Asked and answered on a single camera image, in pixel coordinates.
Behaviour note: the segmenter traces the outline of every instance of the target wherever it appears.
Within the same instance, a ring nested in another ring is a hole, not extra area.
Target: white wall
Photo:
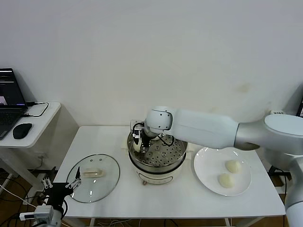
[[[79,125],[127,125],[153,105],[237,121],[302,82],[303,1],[7,0],[0,67]]]

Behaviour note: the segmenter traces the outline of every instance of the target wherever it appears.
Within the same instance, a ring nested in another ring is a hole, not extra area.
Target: robotic arm
[[[33,226],[60,227],[63,218],[64,198],[72,194],[81,184],[80,168],[78,168],[75,180],[71,183],[51,183],[49,177],[43,179],[42,183],[45,194],[48,196],[46,206],[37,206],[34,212],[21,213],[20,220],[34,219]]]
[[[270,164],[292,174],[294,184],[288,192],[285,209],[290,226],[302,225],[303,118],[275,114],[257,122],[238,123],[227,116],[157,106],[148,112],[144,122],[133,122],[133,129],[134,141],[138,144],[138,139],[142,140],[141,152],[146,152],[149,141],[161,133],[215,149],[265,148]]]

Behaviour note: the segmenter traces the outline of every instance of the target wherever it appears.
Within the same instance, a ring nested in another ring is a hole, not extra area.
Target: laptop keyboard
[[[0,112],[0,125],[11,125],[20,115],[18,112]]]

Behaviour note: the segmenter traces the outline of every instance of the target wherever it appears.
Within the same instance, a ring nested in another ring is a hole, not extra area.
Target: white plate
[[[210,190],[220,195],[235,196],[245,192],[251,183],[250,166],[236,152],[235,148],[224,148],[221,150],[202,148],[198,151],[194,160],[195,172],[200,181]],[[238,160],[242,171],[233,174],[225,167],[228,160]],[[224,188],[220,185],[218,177],[220,174],[231,174],[235,180],[235,186]]]

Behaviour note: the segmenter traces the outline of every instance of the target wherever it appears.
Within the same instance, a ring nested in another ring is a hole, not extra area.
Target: glass lid
[[[78,167],[81,184],[71,195],[78,202],[90,203],[103,199],[118,183],[120,168],[111,156],[104,154],[87,156],[71,169],[67,182],[75,180]]]

